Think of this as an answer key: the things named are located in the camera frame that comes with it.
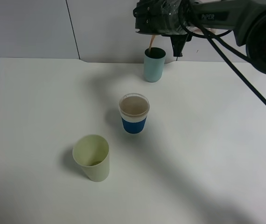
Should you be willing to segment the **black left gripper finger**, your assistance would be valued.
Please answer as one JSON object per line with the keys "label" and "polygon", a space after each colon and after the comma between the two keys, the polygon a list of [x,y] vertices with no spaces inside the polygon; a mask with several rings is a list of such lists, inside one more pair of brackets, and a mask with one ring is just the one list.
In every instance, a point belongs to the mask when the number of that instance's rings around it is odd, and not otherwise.
{"label": "black left gripper finger", "polygon": [[190,42],[192,36],[189,34],[185,35],[171,35],[170,36],[172,49],[173,49],[173,56],[174,57],[182,57],[182,51],[185,46],[186,42]]}

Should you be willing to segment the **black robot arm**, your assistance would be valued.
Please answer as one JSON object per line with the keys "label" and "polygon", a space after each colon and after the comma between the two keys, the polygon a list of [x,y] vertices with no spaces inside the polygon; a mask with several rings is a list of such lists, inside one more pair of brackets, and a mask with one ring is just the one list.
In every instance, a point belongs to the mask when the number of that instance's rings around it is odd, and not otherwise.
{"label": "black robot arm", "polygon": [[243,60],[266,74],[266,0],[140,0],[133,16],[138,33],[170,37],[175,57],[190,36],[204,38],[194,32],[199,25],[224,30],[211,38],[232,31],[236,44],[246,47]]}

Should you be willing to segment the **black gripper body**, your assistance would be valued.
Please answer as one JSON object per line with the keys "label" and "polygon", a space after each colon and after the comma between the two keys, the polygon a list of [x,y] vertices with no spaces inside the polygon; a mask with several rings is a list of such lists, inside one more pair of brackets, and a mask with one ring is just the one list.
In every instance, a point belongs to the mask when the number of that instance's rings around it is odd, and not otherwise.
{"label": "black gripper body", "polygon": [[133,10],[135,28],[143,35],[193,35],[188,22],[192,0],[140,0]]}

